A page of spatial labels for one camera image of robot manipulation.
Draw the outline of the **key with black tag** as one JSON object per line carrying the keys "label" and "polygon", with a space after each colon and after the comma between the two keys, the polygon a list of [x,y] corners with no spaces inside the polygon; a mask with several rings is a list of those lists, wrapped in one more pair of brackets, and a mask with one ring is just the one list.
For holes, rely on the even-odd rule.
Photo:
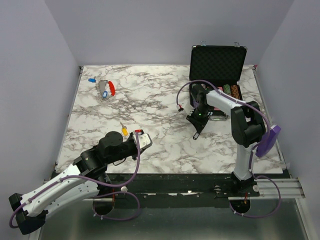
{"label": "key with black tag", "polygon": [[197,140],[198,137],[200,136],[200,134],[198,132],[196,132],[194,135],[193,135],[193,140]]}

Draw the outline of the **key with blue label tag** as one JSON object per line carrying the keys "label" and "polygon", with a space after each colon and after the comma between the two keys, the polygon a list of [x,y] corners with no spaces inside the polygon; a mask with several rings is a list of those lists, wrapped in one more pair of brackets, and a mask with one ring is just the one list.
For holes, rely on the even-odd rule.
{"label": "key with blue label tag", "polygon": [[107,91],[104,91],[103,93],[102,93],[102,97],[103,98],[106,98],[108,96],[108,92]]}

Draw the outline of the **red handled metal key holder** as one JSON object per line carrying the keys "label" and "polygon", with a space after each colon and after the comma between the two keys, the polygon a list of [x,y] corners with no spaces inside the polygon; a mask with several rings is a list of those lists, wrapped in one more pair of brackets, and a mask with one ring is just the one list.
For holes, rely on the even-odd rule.
{"label": "red handled metal key holder", "polygon": [[[101,101],[107,101],[108,99],[114,97],[116,95],[116,88],[113,84],[112,81],[109,80],[103,80],[101,79],[97,84],[96,84],[96,90],[98,93],[98,96]],[[102,94],[104,91],[107,91],[107,97],[103,98]]]}

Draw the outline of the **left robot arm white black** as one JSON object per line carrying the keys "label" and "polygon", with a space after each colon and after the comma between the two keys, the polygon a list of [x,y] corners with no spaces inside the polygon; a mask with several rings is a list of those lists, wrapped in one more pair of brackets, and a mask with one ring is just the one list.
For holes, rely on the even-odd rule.
{"label": "left robot arm white black", "polygon": [[109,164],[133,158],[140,163],[141,153],[153,144],[148,133],[138,129],[123,139],[117,131],[108,132],[97,145],[83,151],[60,174],[29,193],[9,197],[13,214],[9,227],[28,235],[41,228],[46,219],[63,208],[90,198],[113,197],[134,180],[134,171],[124,183],[112,184],[106,174]]}

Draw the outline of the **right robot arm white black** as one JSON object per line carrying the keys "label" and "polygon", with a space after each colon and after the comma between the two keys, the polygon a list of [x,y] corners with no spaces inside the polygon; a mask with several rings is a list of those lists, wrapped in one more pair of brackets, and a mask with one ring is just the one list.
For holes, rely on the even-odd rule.
{"label": "right robot arm white black", "polygon": [[209,121],[209,109],[218,108],[230,117],[231,134],[237,143],[235,168],[231,173],[230,191],[241,196],[253,184],[251,173],[252,148],[259,143],[266,133],[263,115],[255,101],[245,102],[225,94],[223,91],[205,89],[201,84],[192,84],[190,97],[198,103],[186,119],[194,126],[197,140]]}

